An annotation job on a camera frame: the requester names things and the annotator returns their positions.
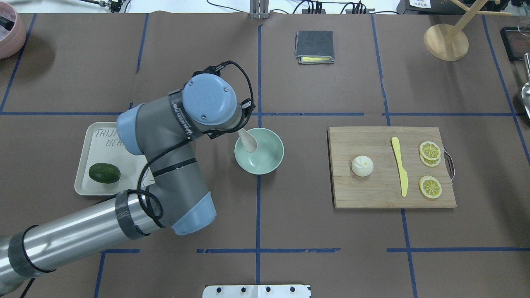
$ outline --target round wooden base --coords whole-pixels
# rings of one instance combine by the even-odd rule
[[[438,24],[425,31],[423,42],[427,50],[436,58],[445,61],[456,61],[462,59],[467,54],[469,41],[462,31],[451,42],[445,42],[445,37],[453,27],[449,24]]]

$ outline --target light blue joint cap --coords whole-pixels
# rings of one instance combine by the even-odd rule
[[[232,86],[214,74],[192,77],[184,86],[182,101],[193,120],[211,126],[229,121],[238,105]]]
[[[125,145],[125,149],[134,155],[142,155],[136,141],[136,116],[138,110],[143,105],[140,104],[118,116],[116,121],[116,128],[118,129],[118,137]]]
[[[215,212],[214,202],[211,200],[211,192],[209,191],[171,228],[179,236],[191,234],[209,225],[214,221],[216,215],[217,212]]]

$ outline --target white round object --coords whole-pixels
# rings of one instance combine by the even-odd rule
[[[365,155],[360,155],[351,163],[351,170],[355,175],[366,177],[374,170],[374,162]]]

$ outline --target cutting board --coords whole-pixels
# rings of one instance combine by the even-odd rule
[[[403,168],[409,175],[406,197],[401,196],[392,137],[399,138]],[[436,143],[442,151],[436,167],[430,168],[420,160],[419,146],[424,141]],[[438,127],[329,127],[328,145],[335,208],[456,207]],[[374,162],[374,171],[366,177],[359,177],[351,170],[352,161],[359,155],[366,155]],[[441,183],[442,193],[437,199],[428,199],[420,192],[420,178],[426,175]]]

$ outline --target light green bowl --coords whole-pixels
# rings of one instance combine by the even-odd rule
[[[234,148],[235,160],[251,174],[263,175],[274,171],[284,159],[284,144],[280,137],[266,128],[252,128],[248,132],[258,142],[258,148],[249,153],[238,138]]]

